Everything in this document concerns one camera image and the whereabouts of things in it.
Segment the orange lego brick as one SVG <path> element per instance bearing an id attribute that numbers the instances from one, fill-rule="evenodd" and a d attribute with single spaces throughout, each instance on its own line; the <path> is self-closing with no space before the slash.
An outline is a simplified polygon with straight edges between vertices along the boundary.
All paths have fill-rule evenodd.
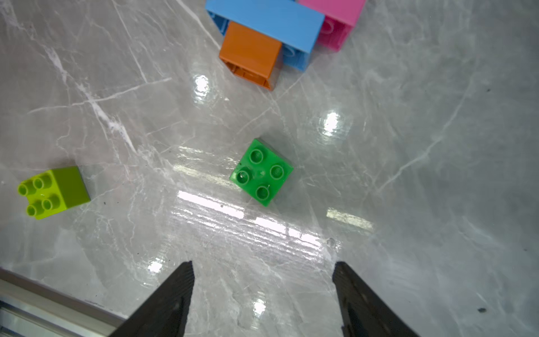
<path id="1" fill-rule="evenodd" d="M 230 22 L 219 59 L 235 76 L 272 91 L 283 65 L 282 42 Z"/>

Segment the pink lego brick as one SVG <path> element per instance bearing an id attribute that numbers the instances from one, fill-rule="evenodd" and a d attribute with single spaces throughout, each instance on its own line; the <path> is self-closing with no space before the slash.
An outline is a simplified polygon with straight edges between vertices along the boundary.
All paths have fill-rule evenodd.
<path id="1" fill-rule="evenodd" d="M 355 28 L 366 0 L 300 0 L 299 3 L 324 14 L 317 43 L 339 51 Z"/>

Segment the green lego brick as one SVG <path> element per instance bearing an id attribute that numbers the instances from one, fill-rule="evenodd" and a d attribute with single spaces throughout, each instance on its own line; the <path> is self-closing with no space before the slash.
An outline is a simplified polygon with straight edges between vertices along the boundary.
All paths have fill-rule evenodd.
<path id="1" fill-rule="evenodd" d="M 292 174 L 293 166 L 276 150 L 255 138 L 230 180 L 263 206 L 268 206 Z"/>

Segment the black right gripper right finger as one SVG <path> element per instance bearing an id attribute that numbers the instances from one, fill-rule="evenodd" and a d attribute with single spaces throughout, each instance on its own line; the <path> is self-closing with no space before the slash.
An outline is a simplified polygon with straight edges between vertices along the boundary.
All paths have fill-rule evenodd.
<path id="1" fill-rule="evenodd" d="M 344 336 L 418 337 L 346 262 L 335 264 L 332 281 L 338 295 Z"/>

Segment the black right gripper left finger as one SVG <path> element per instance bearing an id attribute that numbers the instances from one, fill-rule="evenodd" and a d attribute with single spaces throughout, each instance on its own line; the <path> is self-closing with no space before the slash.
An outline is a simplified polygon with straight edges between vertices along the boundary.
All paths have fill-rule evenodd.
<path id="1" fill-rule="evenodd" d="M 192 262 L 180 264 L 110 336 L 184 336 L 194 285 Z"/>

